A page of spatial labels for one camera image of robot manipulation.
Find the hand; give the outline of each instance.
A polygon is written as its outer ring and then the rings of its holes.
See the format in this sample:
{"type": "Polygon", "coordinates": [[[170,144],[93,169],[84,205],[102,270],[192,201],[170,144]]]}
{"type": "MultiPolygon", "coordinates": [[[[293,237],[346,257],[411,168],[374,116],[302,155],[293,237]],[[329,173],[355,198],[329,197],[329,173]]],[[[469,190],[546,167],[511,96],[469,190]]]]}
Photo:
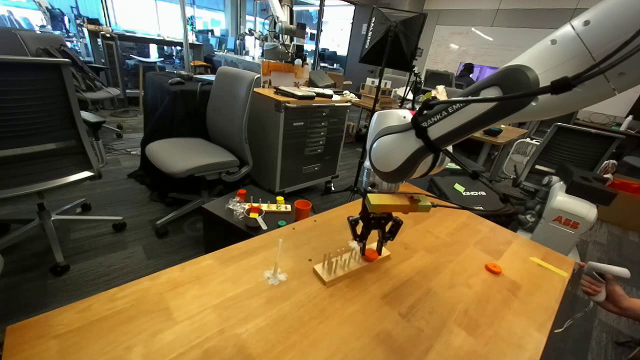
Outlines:
{"type": "MultiPolygon", "coordinates": [[[[584,263],[579,263],[581,268],[584,268],[584,263]]],[[[587,296],[595,296],[602,292],[604,287],[607,292],[607,297],[602,302],[597,304],[607,310],[610,313],[616,315],[630,317],[631,298],[625,293],[620,284],[618,284],[615,277],[604,274],[605,283],[602,284],[590,276],[583,275],[580,280],[580,288],[587,296]]]]}

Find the white controller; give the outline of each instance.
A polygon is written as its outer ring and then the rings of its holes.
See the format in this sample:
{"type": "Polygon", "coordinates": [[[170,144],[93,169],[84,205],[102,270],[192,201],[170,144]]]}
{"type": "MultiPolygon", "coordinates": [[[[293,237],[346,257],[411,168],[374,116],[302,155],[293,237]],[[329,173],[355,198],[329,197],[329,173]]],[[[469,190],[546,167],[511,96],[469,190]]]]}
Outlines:
{"type": "MultiPolygon", "coordinates": [[[[619,266],[595,263],[593,261],[589,261],[587,266],[584,267],[584,273],[590,278],[598,281],[601,284],[604,284],[606,281],[599,274],[609,274],[617,277],[624,277],[628,279],[631,277],[631,273],[627,268],[621,268],[619,266]]],[[[590,296],[589,298],[593,302],[603,302],[607,297],[607,292],[605,288],[602,288],[602,291],[596,296],[590,296]]]]}

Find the black tablecloth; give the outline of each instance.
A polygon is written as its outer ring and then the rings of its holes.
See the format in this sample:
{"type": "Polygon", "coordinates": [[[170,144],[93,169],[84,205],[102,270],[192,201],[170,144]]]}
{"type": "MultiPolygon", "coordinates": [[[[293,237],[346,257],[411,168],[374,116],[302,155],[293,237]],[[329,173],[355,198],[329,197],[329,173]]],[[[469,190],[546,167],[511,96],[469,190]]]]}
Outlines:
{"type": "Polygon", "coordinates": [[[150,143],[166,138],[203,138],[210,140],[206,126],[206,111],[211,84],[187,81],[169,85],[176,78],[172,72],[149,72],[145,75],[144,133],[140,143],[140,167],[129,174],[155,192],[175,192],[193,188],[189,179],[174,179],[162,173],[145,155],[150,143]]]}

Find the yellow strip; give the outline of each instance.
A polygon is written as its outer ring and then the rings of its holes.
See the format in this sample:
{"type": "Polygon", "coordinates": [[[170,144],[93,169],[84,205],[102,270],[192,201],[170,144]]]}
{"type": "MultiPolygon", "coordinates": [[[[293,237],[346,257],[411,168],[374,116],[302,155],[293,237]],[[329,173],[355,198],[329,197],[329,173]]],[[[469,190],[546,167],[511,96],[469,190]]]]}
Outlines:
{"type": "Polygon", "coordinates": [[[529,258],[529,260],[533,261],[534,263],[538,263],[538,264],[544,266],[545,268],[548,268],[549,270],[555,272],[556,274],[560,274],[560,275],[562,275],[564,277],[566,277],[568,275],[566,272],[564,272],[564,271],[556,268],[555,266],[553,266],[553,265],[551,265],[549,263],[546,263],[546,262],[544,262],[544,261],[542,261],[542,260],[540,260],[538,258],[529,258]]]}

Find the orange ring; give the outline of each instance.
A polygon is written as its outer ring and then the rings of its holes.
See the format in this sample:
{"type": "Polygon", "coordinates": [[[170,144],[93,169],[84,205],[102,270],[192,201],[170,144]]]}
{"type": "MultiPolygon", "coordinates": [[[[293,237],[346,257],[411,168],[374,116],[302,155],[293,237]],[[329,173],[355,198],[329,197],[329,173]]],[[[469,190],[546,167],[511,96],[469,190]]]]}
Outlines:
{"type": "Polygon", "coordinates": [[[500,267],[500,265],[496,263],[484,264],[484,268],[486,269],[486,271],[490,272],[491,274],[496,274],[496,275],[502,274],[502,268],[500,267]]]}
{"type": "Polygon", "coordinates": [[[366,261],[376,261],[376,260],[377,260],[377,258],[378,258],[378,252],[377,252],[377,251],[375,251],[374,249],[366,248],[366,249],[364,250],[364,256],[363,256],[363,258],[364,258],[366,261]]]}

